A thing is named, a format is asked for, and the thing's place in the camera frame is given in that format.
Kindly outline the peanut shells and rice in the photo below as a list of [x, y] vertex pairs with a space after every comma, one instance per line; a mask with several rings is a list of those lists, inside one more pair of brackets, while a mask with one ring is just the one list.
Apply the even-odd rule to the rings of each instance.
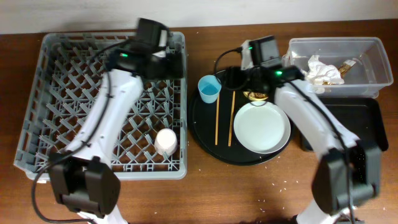
[[250, 96], [251, 98], [255, 98], [255, 99], [261, 99], [261, 98], [267, 98], [266, 94], [263, 93], [255, 93], [255, 92], [249, 92], [248, 96]]

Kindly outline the yellow bowl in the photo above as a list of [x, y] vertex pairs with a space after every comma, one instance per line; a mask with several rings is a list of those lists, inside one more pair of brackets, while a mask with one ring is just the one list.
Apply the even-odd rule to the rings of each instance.
[[264, 93], [255, 93], [251, 91], [244, 91], [243, 95], [251, 101], [265, 101], [268, 96]]

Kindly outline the grey plate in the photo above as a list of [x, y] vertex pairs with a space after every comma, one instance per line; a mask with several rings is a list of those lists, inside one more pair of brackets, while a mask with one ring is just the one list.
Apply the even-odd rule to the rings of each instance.
[[292, 133], [287, 115], [278, 106], [263, 101], [242, 106], [234, 117], [233, 130], [242, 146], [258, 154], [282, 149]]

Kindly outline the blue plastic cup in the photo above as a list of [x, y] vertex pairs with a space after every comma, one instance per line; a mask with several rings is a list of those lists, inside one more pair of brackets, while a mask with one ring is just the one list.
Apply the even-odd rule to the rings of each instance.
[[221, 84], [214, 75], [206, 75], [198, 82], [198, 91], [204, 103], [214, 103], [221, 91]]

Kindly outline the white tissue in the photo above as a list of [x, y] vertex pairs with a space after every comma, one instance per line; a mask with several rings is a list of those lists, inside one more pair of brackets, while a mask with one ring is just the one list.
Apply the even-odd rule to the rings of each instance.
[[309, 71], [301, 70], [305, 79], [313, 85], [313, 91], [316, 94], [323, 94], [325, 88], [323, 85], [342, 85], [345, 81], [341, 73], [334, 65], [326, 65], [319, 61], [319, 55], [312, 55], [308, 60]]

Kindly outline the pink plastic cup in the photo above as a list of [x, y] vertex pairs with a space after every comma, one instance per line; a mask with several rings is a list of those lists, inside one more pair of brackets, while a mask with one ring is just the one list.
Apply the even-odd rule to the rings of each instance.
[[158, 154], [167, 157], [177, 150], [177, 135], [169, 128], [161, 129], [155, 138], [154, 147]]

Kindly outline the gold snack wrapper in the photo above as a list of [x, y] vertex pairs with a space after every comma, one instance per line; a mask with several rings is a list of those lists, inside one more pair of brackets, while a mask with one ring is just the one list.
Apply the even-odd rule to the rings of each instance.
[[346, 60], [337, 69], [338, 73], [332, 75], [329, 80], [323, 82], [324, 85], [342, 85], [345, 83], [344, 77], [351, 70], [351, 68], [356, 64], [354, 60]]

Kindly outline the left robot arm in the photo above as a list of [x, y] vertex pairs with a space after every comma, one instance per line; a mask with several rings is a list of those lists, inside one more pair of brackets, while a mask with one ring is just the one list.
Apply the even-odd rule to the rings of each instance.
[[56, 202], [77, 213], [78, 222], [126, 222], [117, 206], [121, 180], [111, 170], [114, 145], [145, 82], [184, 78], [184, 50], [131, 40], [104, 49], [105, 73], [88, 117], [66, 151], [52, 153], [43, 169]]

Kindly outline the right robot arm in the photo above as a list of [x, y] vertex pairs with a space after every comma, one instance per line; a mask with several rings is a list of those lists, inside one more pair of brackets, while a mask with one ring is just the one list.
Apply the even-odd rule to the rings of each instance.
[[312, 182], [313, 200], [296, 223], [355, 222], [354, 208], [380, 193], [379, 146], [344, 127], [312, 91], [296, 66], [215, 73], [225, 89], [265, 93], [294, 122], [319, 159]]

